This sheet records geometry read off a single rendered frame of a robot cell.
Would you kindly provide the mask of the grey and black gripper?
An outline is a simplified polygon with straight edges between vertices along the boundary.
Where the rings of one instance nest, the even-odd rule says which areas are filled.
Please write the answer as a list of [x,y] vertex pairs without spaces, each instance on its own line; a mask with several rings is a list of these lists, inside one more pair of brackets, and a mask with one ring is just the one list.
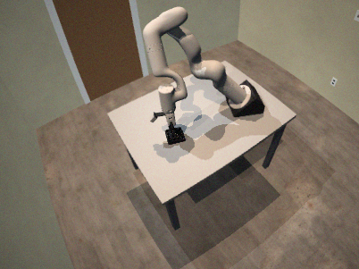
[[167,121],[168,126],[169,126],[169,130],[174,130],[174,125],[176,125],[174,112],[165,113],[165,117],[166,117],[166,121]]

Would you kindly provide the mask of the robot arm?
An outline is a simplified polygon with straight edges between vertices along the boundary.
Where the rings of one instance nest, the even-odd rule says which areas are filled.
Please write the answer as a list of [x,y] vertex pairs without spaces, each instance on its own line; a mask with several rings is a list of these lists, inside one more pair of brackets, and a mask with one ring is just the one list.
[[186,53],[192,74],[200,80],[212,80],[213,86],[229,99],[232,108],[240,109],[250,100],[250,88],[246,85],[239,86],[226,74],[225,66],[222,63],[203,60],[201,47],[196,37],[191,31],[181,26],[187,18],[188,12],[184,8],[175,7],[160,14],[144,28],[143,38],[153,75],[172,78],[177,84],[176,88],[169,83],[164,83],[158,88],[162,112],[153,112],[149,116],[150,122],[154,122],[159,116],[165,116],[165,113],[174,112],[176,102],[188,96],[182,77],[167,65],[161,39],[162,35],[166,33],[173,37]]

